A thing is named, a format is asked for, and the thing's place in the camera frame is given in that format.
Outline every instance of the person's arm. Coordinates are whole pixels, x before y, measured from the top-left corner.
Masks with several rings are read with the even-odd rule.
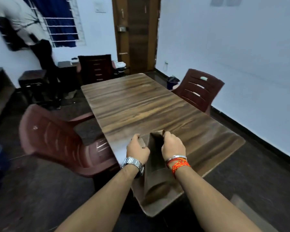
[[[186,155],[182,141],[166,132],[162,155],[165,160],[174,155]],[[177,161],[171,162],[169,168]],[[220,192],[207,183],[191,167],[182,166],[175,172],[201,227],[206,232],[261,232],[261,230]]]
[[[148,148],[141,148],[139,135],[135,134],[127,146],[127,157],[144,165],[149,156]],[[56,232],[112,231],[125,202],[132,181],[139,169],[132,164],[123,167],[104,187],[71,214]]]

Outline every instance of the metal watch strap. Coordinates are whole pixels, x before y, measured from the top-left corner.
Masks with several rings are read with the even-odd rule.
[[[124,160],[124,162],[122,163],[122,167],[121,168],[125,167],[127,164],[133,164],[133,165],[135,165],[139,169],[139,173],[136,175],[135,178],[138,178],[138,177],[140,177],[140,176],[143,175],[143,173],[144,173],[144,166],[142,165],[142,163],[139,160],[137,160],[135,158],[132,158],[132,157],[127,157]]]

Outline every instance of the chair backrest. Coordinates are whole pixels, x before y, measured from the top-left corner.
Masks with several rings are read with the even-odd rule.
[[[79,56],[81,76],[84,84],[91,84],[113,78],[113,66],[110,54]]]
[[[66,121],[48,110],[30,105],[19,125],[19,136],[27,155],[50,160],[65,167],[89,167],[81,137]]]
[[[223,81],[210,74],[189,69],[179,87],[172,92],[206,112],[223,85]]]

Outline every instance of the white wall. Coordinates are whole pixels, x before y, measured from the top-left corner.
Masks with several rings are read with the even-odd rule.
[[[161,1],[156,68],[221,79],[213,106],[290,156],[290,0],[210,2]]]
[[[69,61],[78,55],[111,54],[117,60],[112,0],[104,0],[106,13],[94,11],[94,0],[77,0],[86,46],[53,49],[55,62]],[[9,51],[0,36],[0,67],[3,67],[16,87],[24,71],[41,69],[38,59],[30,50]]]

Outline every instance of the white cloth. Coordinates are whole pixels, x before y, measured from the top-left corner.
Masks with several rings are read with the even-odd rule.
[[[0,0],[0,17],[7,18],[12,28],[27,45],[36,43],[29,37],[33,34],[39,41],[46,39],[46,34],[37,20],[35,13],[23,0]]]

